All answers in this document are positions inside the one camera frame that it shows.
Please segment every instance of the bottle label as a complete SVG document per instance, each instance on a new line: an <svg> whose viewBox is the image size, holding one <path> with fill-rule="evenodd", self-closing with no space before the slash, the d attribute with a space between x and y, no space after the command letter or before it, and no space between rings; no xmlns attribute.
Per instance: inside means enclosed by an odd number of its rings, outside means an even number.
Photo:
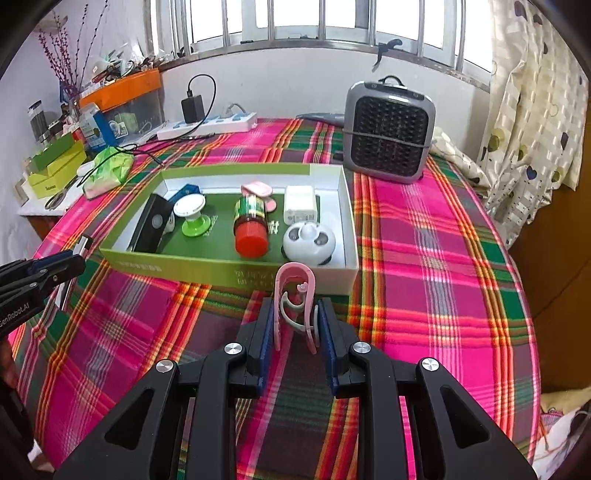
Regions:
<svg viewBox="0 0 591 480"><path fill-rule="evenodd" d="M265 219L265 202L256 195L248 195L236 202L234 221L241 216L259 217Z"/></svg>

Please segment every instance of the silver screw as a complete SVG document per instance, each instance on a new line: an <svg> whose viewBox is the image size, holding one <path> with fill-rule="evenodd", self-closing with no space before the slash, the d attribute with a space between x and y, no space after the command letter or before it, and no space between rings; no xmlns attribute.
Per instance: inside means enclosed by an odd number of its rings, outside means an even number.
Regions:
<svg viewBox="0 0 591 480"><path fill-rule="evenodd" d="M371 345L367 342L357 342L353 344L353 350L357 353L368 353L371 350Z"/></svg>
<svg viewBox="0 0 591 480"><path fill-rule="evenodd" d="M165 374L166 372L170 372L174 367L174 363L171 360L161 360L156 364L156 370L158 370L161 374Z"/></svg>
<svg viewBox="0 0 591 480"><path fill-rule="evenodd" d="M228 355L237 355L240 352L242 352L242 345L240 345L240 343L236 343L236 342L232 342L227 344L223 350L228 354Z"/></svg>
<svg viewBox="0 0 591 480"><path fill-rule="evenodd" d="M439 368L439 362L434 358L426 358L421 362L421 365L425 370L429 370L430 372L434 372Z"/></svg>

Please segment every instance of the orange storage box lid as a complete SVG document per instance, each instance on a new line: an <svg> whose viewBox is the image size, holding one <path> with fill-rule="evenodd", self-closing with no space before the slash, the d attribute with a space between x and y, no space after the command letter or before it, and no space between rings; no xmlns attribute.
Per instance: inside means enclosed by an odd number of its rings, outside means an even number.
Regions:
<svg viewBox="0 0 591 480"><path fill-rule="evenodd" d="M117 80L92 92L80 99L80 106L95 103L101 112L106 112L140 97L158 90L162 86L160 71L149 69Z"/></svg>

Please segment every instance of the panda-shaped object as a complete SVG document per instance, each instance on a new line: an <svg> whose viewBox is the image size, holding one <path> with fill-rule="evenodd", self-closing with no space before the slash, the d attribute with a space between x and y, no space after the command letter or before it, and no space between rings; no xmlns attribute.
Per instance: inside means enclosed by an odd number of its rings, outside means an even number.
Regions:
<svg viewBox="0 0 591 480"><path fill-rule="evenodd" d="M308 267L326 265L332 259L336 239L333 231L316 222L298 222L283 236L283 254L292 262Z"/></svg>

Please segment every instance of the panda eye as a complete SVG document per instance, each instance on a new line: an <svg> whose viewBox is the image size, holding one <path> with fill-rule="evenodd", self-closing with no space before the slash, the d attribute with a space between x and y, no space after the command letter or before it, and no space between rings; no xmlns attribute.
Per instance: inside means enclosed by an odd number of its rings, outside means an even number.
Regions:
<svg viewBox="0 0 591 480"><path fill-rule="evenodd" d="M314 243L318 246L320 245L326 245L329 241L329 237L328 235L326 235L326 233L321 232L320 235L318 236L318 238L316 240L314 240Z"/></svg>
<svg viewBox="0 0 591 480"><path fill-rule="evenodd" d="M300 237L300 229L299 228L292 228L289 233L289 238L291 241L295 242Z"/></svg>

